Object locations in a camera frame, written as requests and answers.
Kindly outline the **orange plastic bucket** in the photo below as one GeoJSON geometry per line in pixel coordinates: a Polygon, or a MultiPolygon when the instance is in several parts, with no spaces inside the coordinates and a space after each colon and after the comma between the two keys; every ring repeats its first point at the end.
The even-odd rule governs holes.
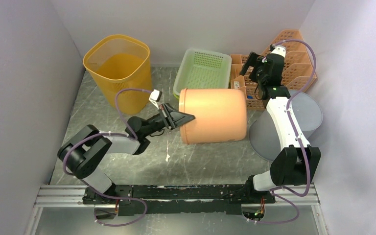
{"type": "Polygon", "coordinates": [[[246,137],[246,97],[241,90],[183,89],[179,111],[195,116],[180,128],[185,144],[239,141],[246,137]]]}

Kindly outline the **large grey plastic bucket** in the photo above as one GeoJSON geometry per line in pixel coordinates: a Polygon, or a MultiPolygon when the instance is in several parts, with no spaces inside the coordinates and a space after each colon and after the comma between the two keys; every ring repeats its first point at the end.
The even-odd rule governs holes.
{"type": "MultiPolygon", "coordinates": [[[[292,99],[291,107],[306,139],[321,125],[323,114],[318,103],[309,95],[299,93],[292,99]]],[[[281,151],[280,141],[272,118],[267,111],[251,124],[249,141],[253,150],[268,161],[273,161],[281,151]]]]}

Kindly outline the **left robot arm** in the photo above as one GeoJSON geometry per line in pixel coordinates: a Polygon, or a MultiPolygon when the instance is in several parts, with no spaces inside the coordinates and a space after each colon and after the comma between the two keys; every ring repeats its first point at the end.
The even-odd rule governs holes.
{"type": "Polygon", "coordinates": [[[58,150],[57,157],[67,172],[92,187],[96,197],[108,204],[116,197],[116,185],[98,166],[105,155],[139,155],[150,145],[148,137],[152,134],[180,128],[193,120],[194,115],[179,112],[164,103],[149,119],[130,117],[124,134],[101,132],[93,125],[85,126],[58,150]]]}

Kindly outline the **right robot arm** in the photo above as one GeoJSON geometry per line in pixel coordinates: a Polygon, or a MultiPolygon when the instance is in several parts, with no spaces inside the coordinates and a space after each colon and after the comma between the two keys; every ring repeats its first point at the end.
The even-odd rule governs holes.
{"type": "Polygon", "coordinates": [[[245,189],[244,195],[251,203],[261,199],[263,191],[289,186],[305,185],[307,188],[299,196],[306,195],[321,157],[320,149],[312,147],[301,131],[291,105],[293,96],[282,85],[284,59],[282,47],[266,56],[251,52],[239,72],[245,75],[249,67],[253,68],[249,77],[257,84],[259,99],[274,123],[280,142],[280,152],[269,171],[249,178],[252,185],[245,189]]]}

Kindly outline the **orange plastic file organizer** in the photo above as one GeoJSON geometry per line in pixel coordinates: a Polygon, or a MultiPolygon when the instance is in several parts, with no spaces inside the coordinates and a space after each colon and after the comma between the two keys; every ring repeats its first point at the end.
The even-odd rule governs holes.
{"type": "MultiPolygon", "coordinates": [[[[282,72],[282,85],[289,90],[300,90],[309,80],[313,70],[313,64],[305,45],[298,42],[282,44],[286,47],[286,57],[282,72]]],[[[246,108],[248,110],[264,110],[263,102],[258,100],[257,83],[249,78],[253,68],[249,67],[244,75],[240,75],[248,55],[231,54],[230,88],[243,92],[246,96],[246,108]]]]}

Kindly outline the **white perforated tray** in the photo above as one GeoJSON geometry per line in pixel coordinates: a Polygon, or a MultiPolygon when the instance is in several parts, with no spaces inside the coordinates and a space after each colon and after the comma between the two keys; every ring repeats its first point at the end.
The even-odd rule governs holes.
{"type": "Polygon", "coordinates": [[[226,89],[229,87],[232,58],[223,53],[189,48],[178,69],[173,92],[183,89],[226,89]]]}

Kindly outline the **yellow mesh waste basket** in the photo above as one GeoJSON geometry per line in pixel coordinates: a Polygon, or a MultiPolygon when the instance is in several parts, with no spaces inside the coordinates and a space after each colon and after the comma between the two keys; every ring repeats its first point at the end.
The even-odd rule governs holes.
{"type": "Polygon", "coordinates": [[[110,35],[84,56],[83,65],[106,100],[134,115],[148,103],[144,90],[152,89],[150,49],[130,36],[110,35]]]}

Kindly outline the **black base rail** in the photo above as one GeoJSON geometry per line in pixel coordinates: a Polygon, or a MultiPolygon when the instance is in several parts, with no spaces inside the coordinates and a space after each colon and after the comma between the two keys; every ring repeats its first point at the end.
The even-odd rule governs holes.
{"type": "Polygon", "coordinates": [[[213,213],[241,215],[242,205],[273,204],[268,191],[256,191],[249,184],[225,185],[114,185],[101,196],[86,188],[82,202],[98,209],[111,206],[117,216],[171,213],[213,213]]]}

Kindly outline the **aluminium frame rail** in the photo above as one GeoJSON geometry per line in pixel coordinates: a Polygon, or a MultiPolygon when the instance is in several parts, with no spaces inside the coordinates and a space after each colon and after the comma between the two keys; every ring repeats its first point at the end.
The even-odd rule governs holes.
{"type": "MultiPolygon", "coordinates": [[[[39,189],[35,207],[49,208],[78,208],[86,207],[82,203],[85,195],[85,185],[44,185],[39,189]]],[[[279,189],[275,194],[289,200],[297,206],[318,206],[320,200],[315,188],[311,185],[305,197],[299,197],[286,189],[279,189]]]]}

